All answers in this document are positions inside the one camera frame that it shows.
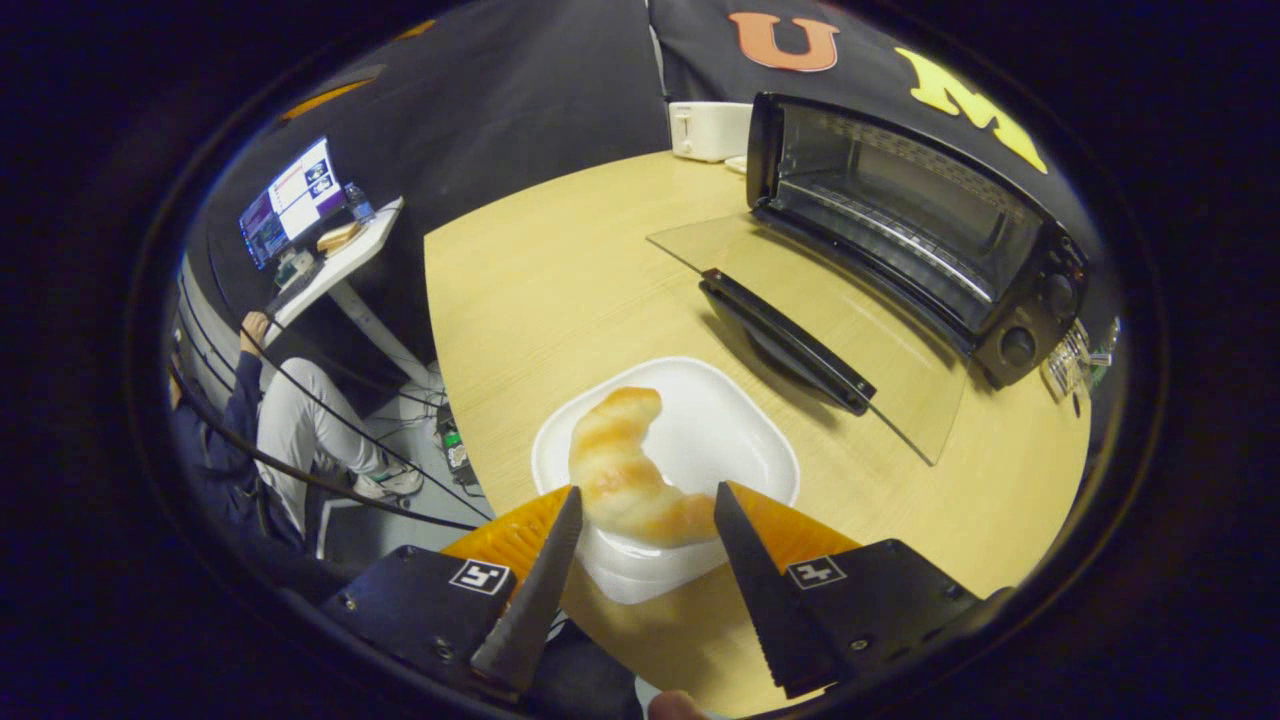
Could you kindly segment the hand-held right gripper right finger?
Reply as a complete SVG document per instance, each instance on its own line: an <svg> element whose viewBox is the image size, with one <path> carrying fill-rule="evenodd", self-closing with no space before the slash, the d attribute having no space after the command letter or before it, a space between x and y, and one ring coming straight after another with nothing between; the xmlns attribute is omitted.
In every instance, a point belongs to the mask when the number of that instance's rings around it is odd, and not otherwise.
<svg viewBox="0 0 1280 720"><path fill-rule="evenodd" d="M714 520L773 683L794 700L911 671L983 603L901 539L863 544L737 482Z"/></svg>

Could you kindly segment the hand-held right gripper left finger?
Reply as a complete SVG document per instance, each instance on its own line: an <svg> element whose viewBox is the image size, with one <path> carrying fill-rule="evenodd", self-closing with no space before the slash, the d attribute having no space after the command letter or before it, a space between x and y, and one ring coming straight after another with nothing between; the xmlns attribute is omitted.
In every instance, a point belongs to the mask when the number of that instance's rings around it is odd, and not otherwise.
<svg viewBox="0 0 1280 720"><path fill-rule="evenodd" d="M393 664L456 689L527 692L584 525L575 486L438 551L402 546L321 605Z"/></svg>

